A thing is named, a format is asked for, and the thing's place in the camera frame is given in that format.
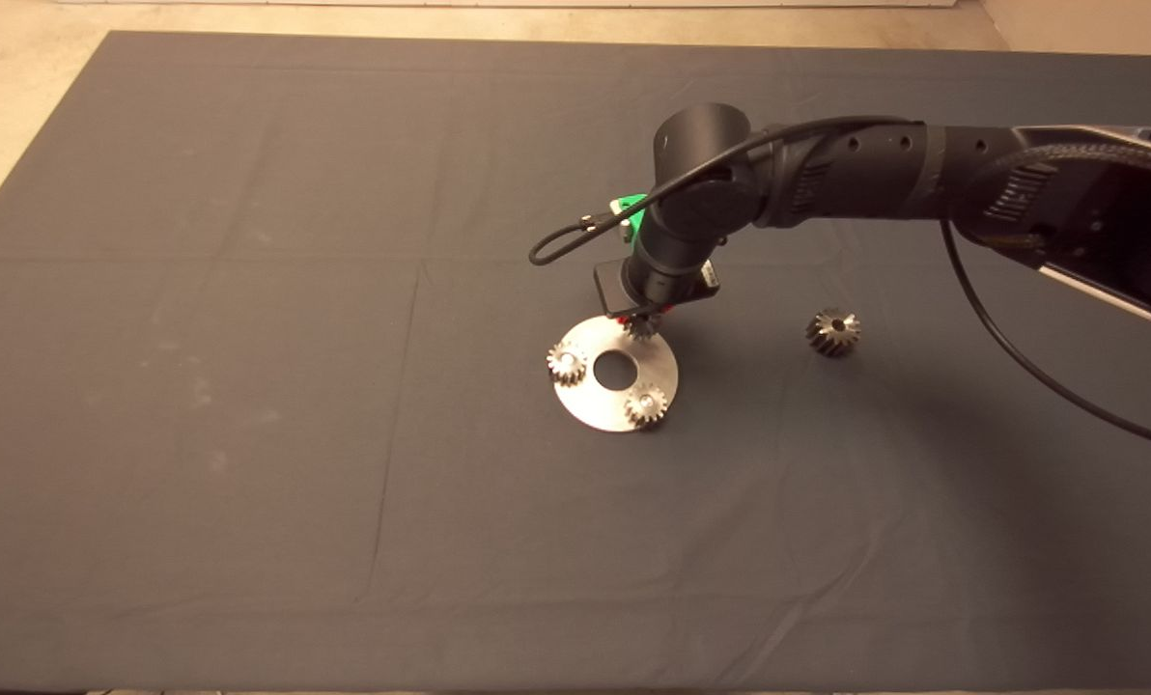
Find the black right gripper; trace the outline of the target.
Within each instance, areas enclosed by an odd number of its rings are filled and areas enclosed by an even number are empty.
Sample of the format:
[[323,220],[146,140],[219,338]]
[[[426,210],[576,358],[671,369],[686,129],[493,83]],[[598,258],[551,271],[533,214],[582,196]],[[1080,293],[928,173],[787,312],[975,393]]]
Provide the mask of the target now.
[[595,289],[605,316],[618,318],[628,328],[634,316],[666,316],[674,305],[702,301],[721,291],[712,264],[707,261],[696,272],[669,274],[649,264],[625,257],[623,260],[595,265]]

